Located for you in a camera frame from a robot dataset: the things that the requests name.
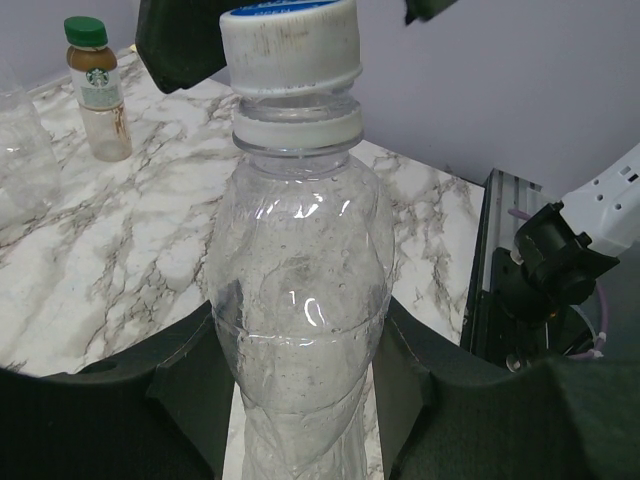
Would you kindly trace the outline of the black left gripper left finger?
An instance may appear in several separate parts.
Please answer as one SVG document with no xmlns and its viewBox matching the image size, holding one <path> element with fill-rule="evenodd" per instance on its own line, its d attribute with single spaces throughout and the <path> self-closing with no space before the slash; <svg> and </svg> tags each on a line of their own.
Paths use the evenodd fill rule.
<svg viewBox="0 0 640 480">
<path fill-rule="evenodd" d="M 4 479 L 219 479 L 234 380 L 211 306 L 76 374 L 1 371 Z"/>
</svg>

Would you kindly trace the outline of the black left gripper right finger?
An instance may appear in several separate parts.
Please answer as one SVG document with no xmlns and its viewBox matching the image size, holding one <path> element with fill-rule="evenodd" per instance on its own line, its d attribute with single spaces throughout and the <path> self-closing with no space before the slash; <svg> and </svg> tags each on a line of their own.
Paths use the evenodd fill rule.
<svg viewBox="0 0 640 480">
<path fill-rule="evenodd" d="M 388 479 L 635 479 L 639 366 L 498 368 L 392 301 L 373 361 Z"/>
</svg>

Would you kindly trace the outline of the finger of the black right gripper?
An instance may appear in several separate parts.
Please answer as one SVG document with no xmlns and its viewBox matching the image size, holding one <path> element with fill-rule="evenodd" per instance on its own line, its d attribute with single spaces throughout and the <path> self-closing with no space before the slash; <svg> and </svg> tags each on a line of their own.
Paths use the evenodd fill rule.
<svg viewBox="0 0 640 480">
<path fill-rule="evenodd" d="M 220 16 L 249 0 L 141 0 L 135 45 L 165 94 L 190 89 L 226 66 Z"/>
<path fill-rule="evenodd" d="M 428 22 L 454 5 L 457 0 L 405 0 L 404 22 L 410 25 L 414 21 Z"/>
</svg>

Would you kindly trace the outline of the clear bottle green white label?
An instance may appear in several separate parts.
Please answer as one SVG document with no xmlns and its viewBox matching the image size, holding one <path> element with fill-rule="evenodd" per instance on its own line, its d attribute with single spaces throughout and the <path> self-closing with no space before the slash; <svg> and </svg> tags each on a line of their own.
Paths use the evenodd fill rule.
<svg viewBox="0 0 640 480">
<path fill-rule="evenodd" d="M 66 60 L 92 154 L 105 162 L 128 158 L 132 142 L 116 55 L 108 45 L 69 44 Z"/>
</svg>

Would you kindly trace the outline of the blue white cap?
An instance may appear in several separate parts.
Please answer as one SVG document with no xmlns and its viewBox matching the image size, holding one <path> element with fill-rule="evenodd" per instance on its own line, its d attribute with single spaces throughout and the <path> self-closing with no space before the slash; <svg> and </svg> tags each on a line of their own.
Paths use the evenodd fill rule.
<svg viewBox="0 0 640 480">
<path fill-rule="evenodd" d="M 270 1 L 219 20 L 230 86 L 269 98 L 341 89 L 362 72 L 354 1 Z"/>
</svg>

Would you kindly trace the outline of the clear plastic bottle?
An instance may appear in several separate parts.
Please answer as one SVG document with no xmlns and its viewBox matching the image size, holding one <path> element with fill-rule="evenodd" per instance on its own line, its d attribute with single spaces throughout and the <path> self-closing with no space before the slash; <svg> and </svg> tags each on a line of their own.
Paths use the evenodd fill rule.
<svg viewBox="0 0 640 480">
<path fill-rule="evenodd" d="M 59 198 L 61 169 L 31 97 L 1 62 L 1 226 L 46 213 Z"/>
</svg>

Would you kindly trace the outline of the green bottle cap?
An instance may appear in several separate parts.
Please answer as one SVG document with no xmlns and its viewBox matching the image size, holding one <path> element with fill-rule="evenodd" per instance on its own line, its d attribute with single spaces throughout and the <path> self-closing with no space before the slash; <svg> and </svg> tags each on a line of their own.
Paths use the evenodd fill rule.
<svg viewBox="0 0 640 480">
<path fill-rule="evenodd" d="M 97 18 L 72 16 L 64 20 L 63 26 L 68 43 L 74 47 L 98 48 L 108 45 L 106 26 Z"/>
</svg>

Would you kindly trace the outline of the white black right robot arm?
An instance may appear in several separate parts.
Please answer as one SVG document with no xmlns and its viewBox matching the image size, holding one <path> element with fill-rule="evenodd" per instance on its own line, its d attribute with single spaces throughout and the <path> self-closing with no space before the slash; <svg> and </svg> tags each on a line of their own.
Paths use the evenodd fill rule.
<svg viewBox="0 0 640 480">
<path fill-rule="evenodd" d="M 263 154 L 352 147 L 363 135 L 349 89 L 362 70 L 352 1 L 143 1 L 135 44 L 156 86 L 189 89 L 221 69 L 242 103 L 235 142 Z M 500 294 L 537 322 L 579 304 L 639 237 L 639 153 L 548 204 L 514 237 L 521 264 Z"/>
</svg>

